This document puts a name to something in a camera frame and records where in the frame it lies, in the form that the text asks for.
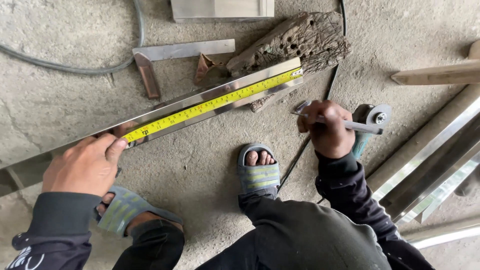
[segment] foot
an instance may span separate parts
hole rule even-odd
[[[100,217],[103,217],[103,215],[105,214],[105,212],[107,211],[107,207],[108,205],[112,202],[113,198],[115,197],[115,194],[113,193],[110,193],[108,192],[107,194],[105,194],[103,197],[102,197],[102,203],[103,204],[99,204],[97,207],[96,207],[96,210],[98,211],[98,214],[100,215]],[[178,229],[180,229],[182,232],[183,232],[183,228],[182,226],[179,224],[179,223],[176,223],[176,222],[173,222],[173,221],[169,221],[169,220],[166,220],[160,216],[157,216],[155,215],[154,213],[152,212],[143,212],[143,213],[140,213],[138,216],[136,216],[135,218],[132,219],[132,221],[130,221],[130,223],[128,223],[127,225],[127,229],[125,230],[125,233],[127,235],[131,235],[131,232],[132,232],[132,229],[135,228],[137,225],[141,224],[141,223],[144,223],[144,222],[147,222],[147,221],[151,221],[151,220],[165,220],[165,221],[168,221],[170,223],[173,224],[173,226],[177,227]]]
[[[267,151],[261,151],[260,158],[258,158],[257,151],[250,151],[247,153],[245,163],[247,166],[260,166],[274,164],[275,160],[267,153]]]

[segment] gray cable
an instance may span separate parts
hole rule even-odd
[[[144,17],[142,14],[142,11],[140,10],[140,3],[139,0],[133,0],[133,3],[135,4],[135,9],[137,11],[137,19],[138,19],[138,28],[139,28],[139,36],[138,36],[138,45],[137,47],[141,47],[144,44],[144,39],[145,39],[145,25],[144,25]],[[51,68],[55,70],[60,70],[60,71],[65,71],[65,72],[72,72],[72,73],[79,73],[79,74],[88,74],[88,75],[99,75],[99,74],[106,74],[106,73],[113,73],[117,72],[121,69],[126,68],[128,65],[130,65],[133,62],[133,56],[130,57],[127,61],[124,63],[118,65],[118,66],[113,66],[113,67],[107,67],[107,68],[99,68],[99,69],[88,69],[88,68],[76,68],[76,67],[70,67],[67,65],[62,65],[58,63],[53,63],[49,61],[45,61],[42,59],[38,58],[33,58],[31,56],[28,56],[26,54],[23,54],[21,52],[17,52],[13,50],[12,48],[1,44],[0,43],[0,51],[9,54],[13,57],[16,57],[18,59],[21,59],[25,62],[32,63],[34,65],[46,67],[46,68]]]

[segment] tape measure hook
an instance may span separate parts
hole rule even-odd
[[[297,75],[303,75],[303,69],[302,68],[300,68],[297,71],[292,72],[292,74],[291,74],[291,76],[293,76],[293,77],[295,77]]]

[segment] black sleeve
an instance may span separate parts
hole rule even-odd
[[[92,249],[88,224],[100,201],[101,197],[90,194],[40,194],[28,231],[12,240],[20,254],[6,269],[82,269]]]
[[[378,244],[392,269],[433,269],[416,248],[400,237],[385,209],[372,198],[363,167],[351,152],[336,160],[315,153],[319,160],[318,177],[315,181],[317,191],[330,201],[333,209],[346,215],[354,223],[373,228]]]

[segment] tape measure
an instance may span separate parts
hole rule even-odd
[[[264,81],[260,81],[249,85],[247,87],[238,89],[234,92],[228,93],[221,97],[206,101],[204,103],[189,107],[185,110],[173,113],[167,117],[163,117],[146,125],[143,125],[140,128],[129,132],[127,135],[122,138],[126,138],[128,142],[136,141],[143,137],[146,137],[149,134],[158,132],[160,130],[166,129],[187,119],[193,118],[195,116],[202,115],[206,112],[218,109],[227,104],[230,104],[235,101],[239,101],[243,98],[253,96],[255,94],[266,91],[275,86],[279,86],[296,78],[302,77],[301,67],[282,73],[280,75],[268,78]]]

